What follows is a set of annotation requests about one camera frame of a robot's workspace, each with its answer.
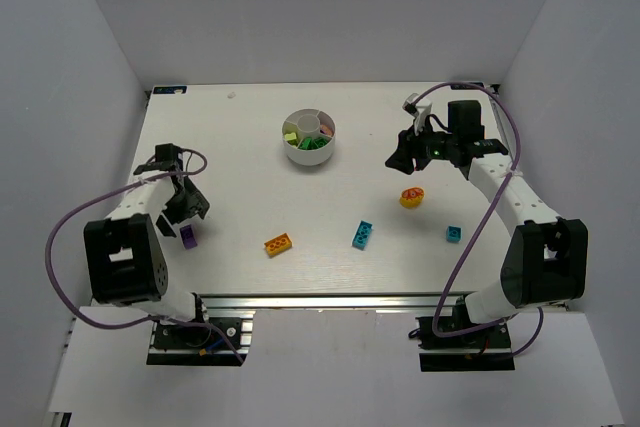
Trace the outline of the green sloped lego brick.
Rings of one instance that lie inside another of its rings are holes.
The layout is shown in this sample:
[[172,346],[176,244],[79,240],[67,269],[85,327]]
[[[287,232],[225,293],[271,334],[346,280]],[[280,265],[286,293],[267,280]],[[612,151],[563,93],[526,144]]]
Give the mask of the green sloped lego brick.
[[314,149],[321,149],[327,144],[327,140],[324,138],[316,138],[312,142],[312,146]]

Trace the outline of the dark green curved lego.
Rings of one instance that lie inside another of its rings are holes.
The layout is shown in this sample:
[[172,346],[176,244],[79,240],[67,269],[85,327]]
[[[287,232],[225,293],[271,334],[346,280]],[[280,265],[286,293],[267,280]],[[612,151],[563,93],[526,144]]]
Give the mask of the dark green curved lego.
[[305,138],[299,145],[301,150],[308,150],[311,148],[313,140],[311,138]]

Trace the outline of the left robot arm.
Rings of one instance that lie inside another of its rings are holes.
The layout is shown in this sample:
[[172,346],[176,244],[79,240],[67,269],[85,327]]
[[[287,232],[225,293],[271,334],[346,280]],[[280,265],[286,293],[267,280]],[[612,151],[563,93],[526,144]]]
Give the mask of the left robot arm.
[[183,156],[172,143],[155,147],[153,158],[134,170],[134,185],[104,219],[84,227],[83,237],[94,300],[134,307],[162,321],[203,322],[200,297],[179,285],[159,238],[178,238],[210,204],[190,179]]

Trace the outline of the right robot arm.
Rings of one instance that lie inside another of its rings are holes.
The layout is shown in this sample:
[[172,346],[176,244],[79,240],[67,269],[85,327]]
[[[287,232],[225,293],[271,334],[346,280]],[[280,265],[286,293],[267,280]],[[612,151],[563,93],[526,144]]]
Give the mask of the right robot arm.
[[410,175],[432,161],[448,161],[489,201],[511,236],[497,281],[457,303],[456,330],[467,331],[528,306],[577,299],[586,285],[588,229],[548,207],[517,174],[515,157],[488,139],[475,100],[452,101],[448,123],[434,130],[431,105],[410,96],[403,106],[413,124],[398,135],[386,166]]

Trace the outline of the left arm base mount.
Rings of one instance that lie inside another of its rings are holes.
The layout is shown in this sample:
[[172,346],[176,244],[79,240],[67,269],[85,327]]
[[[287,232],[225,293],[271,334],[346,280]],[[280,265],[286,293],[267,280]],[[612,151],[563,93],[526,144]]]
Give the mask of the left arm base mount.
[[[213,309],[209,322],[221,330],[245,360],[251,345],[254,311]],[[151,366],[240,367],[242,362],[216,330],[156,323],[146,364]]]

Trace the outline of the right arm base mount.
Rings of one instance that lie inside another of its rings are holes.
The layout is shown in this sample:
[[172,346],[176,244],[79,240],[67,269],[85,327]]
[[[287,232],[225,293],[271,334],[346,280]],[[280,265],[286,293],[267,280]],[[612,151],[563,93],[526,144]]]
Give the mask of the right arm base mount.
[[438,337],[432,316],[416,318],[409,340],[419,348],[420,370],[429,373],[514,371],[512,344],[505,322],[481,331],[454,337]]

